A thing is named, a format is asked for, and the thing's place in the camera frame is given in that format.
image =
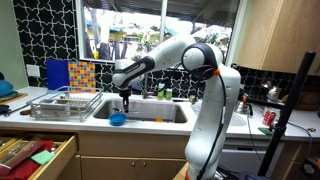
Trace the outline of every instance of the white countertop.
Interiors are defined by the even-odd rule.
[[[47,92],[45,88],[38,87],[26,87],[18,90],[20,93],[27,93],[28,96],[9,103],[11,109],[19,108],[26,104],[27,101],[32,100]],[[102,103],[109,99],[121,99],[118,94],[104,93],[102,96]],[[131,100],[142,100],[141,96],[132,95]],[[149,98],[144,101],[157,101],[155,98]],[[96,119],[93,115],[99,109],[89,115],[84,122],[78,121],[55,121],[55,120],[36,120],[30,116],[21,116],[19,112],[12,113],[9,117],[0,116],[0,127],[14,128],[14,129],[43,129],[43,130],[57,130],[57,131],[105,131],[105,132],[128,132],[128,133],[149,133],[149,134],[170,134],[170,135],[190,135],[197,115],[193,109],[197,109],[197,105],[192,106],[190,103],[181,102],[179,104],[182,108],[188,122],[184,124],[178,123],[157,123],[157,122],[140,122],[130,121],[126,122],[122,126],[112,126],[109,124],[109,120]],[[258,127],[266,127],[262,124],[262,108],[259,106],[253,106],[254,115],[249,118],[250,128],[253,138],[270,139],[271,136],[265,136],[262,134]],[[247,123],[247,115],[240,115],[234,113],[234,118],[237,121],[232,120],[227,130],[227,137],[232,138],[250,138],[249,127]],[[317,116],[317,112],[310,111],[296,111],[292,112],[289,122],[299,125],[303,128],[315,128],[316,132],[310,132],[314,140],[320,141],[320,118]],[[305,132],[287,125],[287,130],[283,140],[303,140],[307,141],[308,136]]]

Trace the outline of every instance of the black patterned tile backsplash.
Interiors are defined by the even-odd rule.
[[[30,86],[47,86],[46,58],[77,60],[73,0],[13,0],[25,64],[40,66]]]
[[[30,86],[47,87],[46,58],[78,60],[76,10],[74,0],[13,0],[17,28],[25,64],[40,66],[40,78],[28,76]],[[294,74],[259,71],[238,67],[241,82],[247,92],[261,98],[265,90],[261,83],[271,81],[282,88],[282,95],[288,94],[295,78]],[[96,64],[96,85],[105,92],[118,92],[112,83],[113,64]],[[147,74],[149,90],[155,90],[160,82],[165,82],[171,70]],[[199,85],[198,96],[202,97],[205,83],[191,79],[186,71],[177,70],[170,79],[174,97],[186,98],[194,95]],[[307,85],[320,86],[316,76],[308,77]]]

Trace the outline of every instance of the dish rack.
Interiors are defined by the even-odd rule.
[[[83,122],[101,103],[102,89],[62,86],[48,91],[27,104],[31,117]]]

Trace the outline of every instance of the red can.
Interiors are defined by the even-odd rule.
[[[276,113],[273,112],[272,110],[268,110],[266,112],[266,114],[264,115],[262,124],[264,124],[266,126],[270,126],[273,123],[275,118],[276,118]]]

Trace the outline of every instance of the window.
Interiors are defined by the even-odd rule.
[[[227,57],[239,2],[76,1],[80,59],[139,60],[161,41],[179,33],[191,33],[199,42],[215,44]]]

